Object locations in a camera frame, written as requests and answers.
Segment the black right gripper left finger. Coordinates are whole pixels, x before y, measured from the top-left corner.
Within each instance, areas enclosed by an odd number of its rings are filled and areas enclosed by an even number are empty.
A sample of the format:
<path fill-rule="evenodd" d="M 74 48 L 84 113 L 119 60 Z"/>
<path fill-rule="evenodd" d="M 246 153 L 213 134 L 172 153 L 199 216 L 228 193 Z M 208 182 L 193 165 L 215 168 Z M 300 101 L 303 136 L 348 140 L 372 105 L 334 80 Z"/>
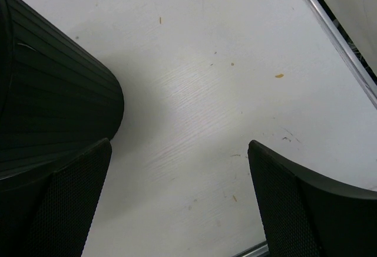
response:
<path fill-rule="evenodd" d="M 1 256 L 81 256 L 112 154 L 109 139 L 1 171 Z"/>

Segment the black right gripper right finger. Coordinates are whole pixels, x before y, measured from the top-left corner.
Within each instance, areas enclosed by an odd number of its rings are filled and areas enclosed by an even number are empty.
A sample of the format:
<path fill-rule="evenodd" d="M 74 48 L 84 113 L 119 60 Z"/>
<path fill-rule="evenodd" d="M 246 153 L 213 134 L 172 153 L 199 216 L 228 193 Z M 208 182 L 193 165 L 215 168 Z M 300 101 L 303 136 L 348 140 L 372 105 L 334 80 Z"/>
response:
<path fill-rule="evenodd" d="M 376 192 L 326 177 L 249 143 L 270 256 L 376 256 Z"/>

